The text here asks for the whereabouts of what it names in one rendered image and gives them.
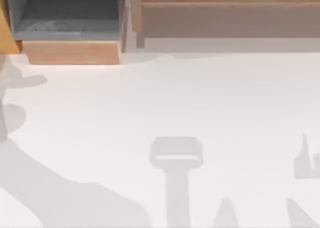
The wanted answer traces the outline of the wooden cupboard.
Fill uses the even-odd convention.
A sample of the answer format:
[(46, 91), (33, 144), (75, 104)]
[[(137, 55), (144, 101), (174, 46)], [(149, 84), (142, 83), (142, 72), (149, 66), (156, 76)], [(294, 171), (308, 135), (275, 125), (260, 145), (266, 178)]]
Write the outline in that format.
[(20, 54), (22, 42), (13, 40), (7, 0), (0, 0), (0, 55)]

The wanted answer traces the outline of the pale wooden drawer front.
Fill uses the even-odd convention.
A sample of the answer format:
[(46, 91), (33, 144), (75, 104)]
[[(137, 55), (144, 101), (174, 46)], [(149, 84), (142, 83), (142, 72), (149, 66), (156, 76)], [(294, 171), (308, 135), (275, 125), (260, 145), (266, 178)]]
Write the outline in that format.
[(118, 65), (123, 42), (24, 40), (22, 46), (32, 65)]

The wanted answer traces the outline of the wooden open shelf unit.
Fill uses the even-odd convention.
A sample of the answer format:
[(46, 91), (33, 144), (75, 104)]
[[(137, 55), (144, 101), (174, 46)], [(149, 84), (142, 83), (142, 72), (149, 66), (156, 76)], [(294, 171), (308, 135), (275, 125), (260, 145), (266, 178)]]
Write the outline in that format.
[(320, 0), (129, 0), (136, 44), (150, 39), (320, 38)]

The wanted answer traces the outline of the pulled-out drawer grey inside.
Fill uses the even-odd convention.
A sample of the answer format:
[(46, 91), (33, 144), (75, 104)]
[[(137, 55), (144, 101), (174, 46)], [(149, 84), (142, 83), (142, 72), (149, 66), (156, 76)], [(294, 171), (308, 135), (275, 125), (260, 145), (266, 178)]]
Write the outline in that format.
[(12, 37), (22, 41), (115, 41), (125, 0), (7, 0)]

